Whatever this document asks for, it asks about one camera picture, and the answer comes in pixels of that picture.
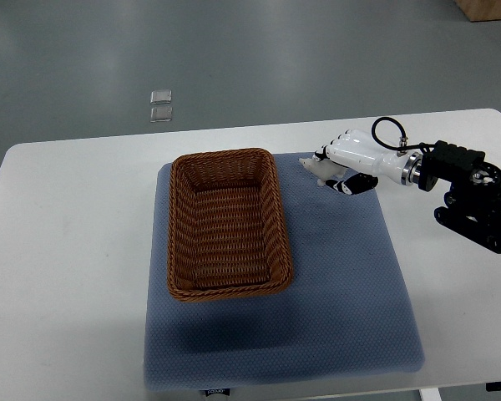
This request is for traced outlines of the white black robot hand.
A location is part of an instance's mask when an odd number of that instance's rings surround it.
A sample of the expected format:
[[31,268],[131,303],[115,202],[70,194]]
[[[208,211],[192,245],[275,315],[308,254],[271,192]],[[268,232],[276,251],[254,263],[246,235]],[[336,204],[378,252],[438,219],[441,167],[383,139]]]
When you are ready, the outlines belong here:
[[324,185],[346,195],[358,195],[374,189],[381,177],[399,185],[413,185],[415,170],[422,162],[420,153],[390,150],[359,129],[350,129],[339,135],[311,158],[330,160],[347,167],[342,178],[334,176]]

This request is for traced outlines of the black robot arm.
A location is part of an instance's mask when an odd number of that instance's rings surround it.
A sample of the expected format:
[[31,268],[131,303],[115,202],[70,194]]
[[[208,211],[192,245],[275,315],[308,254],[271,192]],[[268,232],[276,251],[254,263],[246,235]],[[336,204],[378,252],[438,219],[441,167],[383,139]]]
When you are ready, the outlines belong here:
[[[377,137],[377,125],[388,121],[400,131],[398,146]],[[400,182],[415,184],[429,192],[438,180],[450,184],[443,196],[445,205],[434,210],[436,221],[490,251],[501,254],[501,169],[484,160],[485,153],[437,141],[434,144],[409,145],[402,125],[392,117],[380,117],[372,124],[372,138],[385,149],[405,155]]]

